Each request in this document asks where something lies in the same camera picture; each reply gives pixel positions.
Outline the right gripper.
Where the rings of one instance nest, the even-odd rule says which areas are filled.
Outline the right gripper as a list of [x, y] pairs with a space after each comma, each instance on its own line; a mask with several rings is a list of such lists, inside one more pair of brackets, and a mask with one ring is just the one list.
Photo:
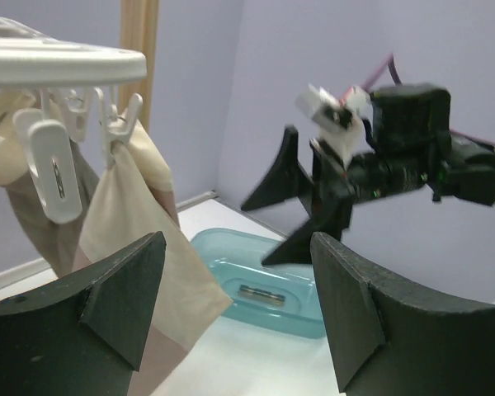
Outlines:
[[309, 222], [296, 229], [263, 260], [263, 266], [311, 264], [314, 232], [336, 239], [348, 229], [354, 205], [384, 199], [431, 185], [438, 167], [451, 151], [450, 94], [423, 83], [382, 87], [369, 95], [373, 119], [362, 120], [369, 152], [358, 153], [342, 171], [337, 153], [324, 140], [313, 166], [313, 183], [298, 159], [299, 132], [284, 130], [274, 163], [241, 204], [241, 211], [259, 210], [294, 198]]

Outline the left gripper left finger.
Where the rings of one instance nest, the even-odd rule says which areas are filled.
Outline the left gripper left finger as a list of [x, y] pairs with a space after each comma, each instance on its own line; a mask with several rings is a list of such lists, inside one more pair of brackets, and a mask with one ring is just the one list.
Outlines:
[[166, 242], [149, 233], [106, 259], [0, 301], [0, 395], [125, 395], [139, 370]]

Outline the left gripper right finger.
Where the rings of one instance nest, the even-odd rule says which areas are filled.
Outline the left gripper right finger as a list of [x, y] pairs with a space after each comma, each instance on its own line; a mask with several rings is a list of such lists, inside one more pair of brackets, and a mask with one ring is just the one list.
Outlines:
[[495, 304], [433, 290], [316, 233], [332, 364], [348, 395], [495, 395]]

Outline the pink mauve underwear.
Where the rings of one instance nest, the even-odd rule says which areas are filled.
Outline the pink mauve underwear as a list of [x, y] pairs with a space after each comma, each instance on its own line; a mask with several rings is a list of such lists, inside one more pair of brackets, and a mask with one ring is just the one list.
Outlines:
[[97, 295], [107, 320], [90, 325], [134, 366], [129, 394], [150, 395], [232, 301], [181, 231], [171, 170], [145, 128], [109, 150], [73, 266], [130, 254]]

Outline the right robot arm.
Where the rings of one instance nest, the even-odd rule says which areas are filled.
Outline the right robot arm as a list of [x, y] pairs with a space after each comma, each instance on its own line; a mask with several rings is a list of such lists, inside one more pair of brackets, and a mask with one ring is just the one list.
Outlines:
[[242, 203], [253, 211], [298, 199], [308, 220], [264, 259], [264, 266], [311, 261], [310, 240], [321, 232], [340, 239], [355, 205], [432, 189], [495, 206], [495, 145], [451, 131], [450, 93], [430, 83], [393, 85], [343, 97], [309, 87], [298, 108], [319, 126], [313, 164], [298, 159], [299, 133], [285, 127], [274, 163]]

